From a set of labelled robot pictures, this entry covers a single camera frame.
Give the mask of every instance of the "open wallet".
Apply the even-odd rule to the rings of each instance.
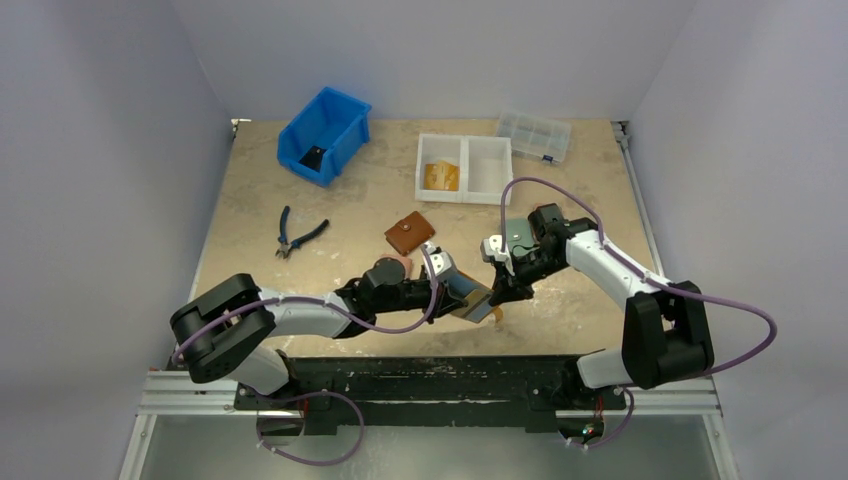
[[[399,254],[406,255],[430,240],[436,230],[417,210],[386,230],[386,241]]]

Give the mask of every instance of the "blue plastic bin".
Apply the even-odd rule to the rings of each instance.
[[[371,139],[369,110],[371,105],[324,87],[280,132],[277,160],[311,182],[330,185]]]

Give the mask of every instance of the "wall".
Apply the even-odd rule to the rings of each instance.
[[[700,1],[632,121],[672,278],[762,306],[716,383],[744,478],[842,478],[848,447],[848,4]],[[710,309],[720,359],[765,335]]]
[[[374,117],[629,118],[695,0],[174,0],[234,117],[324,85]]]
[[[0,477],[115,478],[229,121],[167,0],[0,6]]]

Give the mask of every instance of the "blue pliers handle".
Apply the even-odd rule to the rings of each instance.
[[[291,212],[291,208],[286,205],[286,207],[283,208],[282,215],[280,215],[280,236],[277,238],[277,241],[280,242],[280,248],[277,249],[277,256],[282,256],[286,259],[289,258],[292,249],[300,248],[304,243],[312,240],[318,235],[321,235],[321,232],[323,232],[330,225],[330,221],[324,219],[324,221],[321,222],[320,225],[315,227],[314,230],[307,233],[306,235],[303,235],[302,237],[296,238],[291,243],[289,243],[288,236],[286,235],[286,221],[289,219],[289,212]]]

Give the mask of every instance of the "beige tabletop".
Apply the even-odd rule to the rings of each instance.
[[[582,197],[601,215],[613,242],[645,266],[653,265],[633,190],[608,120],[570,120],[571,146],[561,165],[513,159],[515,177],[537,176]],[[436,229],[433,241],[458,267],[486,285],[494,270],[480,259],[480,241],[498,232],[498,207],[423,203],[414,198],[419,133],[492,135],[495,120],[371,120],[371,142],[329,188],[295,176],[277,163],[277,135],[285,122],[239,126],[197,276],[197,294],[235,273],[256,283],[302,294],[322,294],[362,275],[380,254],[393,253],[383,232],[420,211]],[[587,216],[547,187],[515,187],[507,217],[526,217],[539,202],[556,202],[568,218]],[[278,222],[285,205],[290,238],[321,222],[330,227],[288,260],[277,259]],[[417,270],[420,254],[410,254]],[[585,353],[618,346],[623,314],[597,286],[568,269],[533,285],[534,299],[502,306],[504,319],[473,324],[447,315],[403,335],[367,332],[331,340],[314,336],[266,340],[291,356],[407,356]],[[384,314],[378,324],[409,325],[421,312]]]

